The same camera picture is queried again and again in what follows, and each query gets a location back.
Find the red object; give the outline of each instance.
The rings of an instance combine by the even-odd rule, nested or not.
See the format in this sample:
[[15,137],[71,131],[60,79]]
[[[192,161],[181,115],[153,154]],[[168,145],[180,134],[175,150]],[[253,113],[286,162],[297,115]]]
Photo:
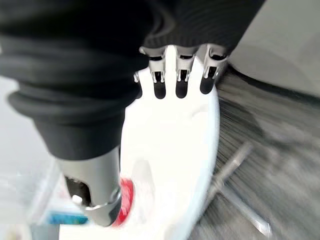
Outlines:
[[119,227],[127,219],[132,203],[134,200],[134,184],[130,179],[121,178],[120,180],[121,187],[121,208],[118,214],[118,217],[112,224],[112,227]]

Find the blue label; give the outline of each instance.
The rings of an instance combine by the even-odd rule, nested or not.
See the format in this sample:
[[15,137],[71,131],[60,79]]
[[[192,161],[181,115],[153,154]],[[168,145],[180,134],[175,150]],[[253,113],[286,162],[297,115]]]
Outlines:
[[81,225],[87,223],[88,218],[80,214],[52,212],[49,215],[47,222],[49,224]]

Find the gray carpet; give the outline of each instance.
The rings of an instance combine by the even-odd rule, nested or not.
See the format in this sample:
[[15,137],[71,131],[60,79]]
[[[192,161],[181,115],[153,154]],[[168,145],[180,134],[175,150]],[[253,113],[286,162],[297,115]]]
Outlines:
[[[253,151],[226,185],[271,224],[271,239],[320,240],[320,100],[232,69],[217,89],[221,117],[216,171],[250,141]],[[217,195],[189,239],[266,237]]]

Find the gray surface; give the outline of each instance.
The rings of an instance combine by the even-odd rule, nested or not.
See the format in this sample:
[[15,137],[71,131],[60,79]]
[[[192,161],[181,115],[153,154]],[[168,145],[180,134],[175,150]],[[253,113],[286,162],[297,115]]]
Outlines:
[[266,0],[230,62],[252,78],[320,96],[319,12],[319,0]]
[[[274,240],[320,239],[320,101],[259,89],[228,73],[218,86],[216,171],[245,141],[252,153],[227,185],[271,224]],[[218,195],[190,240],[266,239]]]

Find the robotic hand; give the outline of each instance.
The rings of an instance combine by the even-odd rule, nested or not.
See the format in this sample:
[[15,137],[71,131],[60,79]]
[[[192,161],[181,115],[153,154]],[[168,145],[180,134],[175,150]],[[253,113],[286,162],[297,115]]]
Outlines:
[[165,51],[175,45],[184,98],[198,48],[209,93],[264,0],[0,0],[0,74],[18,81],[9,103],[33,119],[72,200],[101,226],[121,207],[125,108],[149,65],[166,95]]

